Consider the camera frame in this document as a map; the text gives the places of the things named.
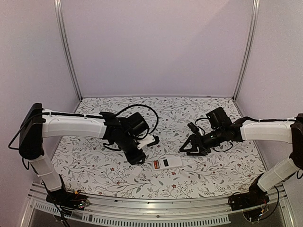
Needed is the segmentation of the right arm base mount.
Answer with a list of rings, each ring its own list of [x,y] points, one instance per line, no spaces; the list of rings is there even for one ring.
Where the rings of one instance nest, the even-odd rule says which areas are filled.
[[[256,179],[250,185],[248,192],[237,192],[228,198],[228,203],[232,211],[247,209],[269,202],[269,196],[267,192],[262,191],[257,183],[258,180]]]

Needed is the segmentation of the white remote control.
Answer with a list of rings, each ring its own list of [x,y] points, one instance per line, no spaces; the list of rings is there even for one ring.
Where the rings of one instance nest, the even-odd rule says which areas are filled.
[[[158,169],[155,169],[154,167],[154,161],[158,161]],[[160,170],[165,170],[165,169],[172,169],[172,168],[177,168],[183,166],[182,160],[179,157],[172,157],[172,158],[165,158],[165,159],[157,159],[152,161],[152,168],[153,170],[160,171]]]

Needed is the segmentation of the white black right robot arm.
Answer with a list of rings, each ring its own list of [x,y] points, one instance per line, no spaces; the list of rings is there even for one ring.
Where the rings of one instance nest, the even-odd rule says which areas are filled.
[[[206,156],[212,148],[223,142],[279,142],[291,145],[288,157],[259,175],[245,195],[248,206],[255,206],[263,195],[277,184],[288,180],[303,168],[303,115],[293,118],[254,119],[248,116],[232,121],[222,107],[206,114],[211,131],[201,134],[192,122],[188,124],[192,134],[179,151],[188,156]]]

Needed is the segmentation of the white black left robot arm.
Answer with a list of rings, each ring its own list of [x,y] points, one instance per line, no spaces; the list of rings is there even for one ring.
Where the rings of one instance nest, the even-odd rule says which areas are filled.
[[[109,145],[116,144],[124,152],[131,165],[137,165],[145,161],[143,147],[155,141],[150,134],[140,137],[143,132],[149,132],[149,126],[139,113],[128,118],[109,112],[64,113],[44,109],[41,103],[35,103],[13,139],[19,139],[15,149],[29,161],[47,190],[52,192],[52,198],[60,205],[67,205],[70,194],[63,189],[59,174],[44,153],[44,138],[83,136],[107,140]]]

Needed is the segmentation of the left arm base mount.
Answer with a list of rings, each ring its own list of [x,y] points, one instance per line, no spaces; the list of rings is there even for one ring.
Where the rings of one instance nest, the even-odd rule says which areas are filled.
[[[59,177],[62,184],[59,190],[51,192],[46,185],[44,185],[47,192],[47,202],[52,202],[67,210],[84,210],[86,206],[90,205],[88,197],[81,194],[80,190],[68,192],[61,175],[59,175]]]

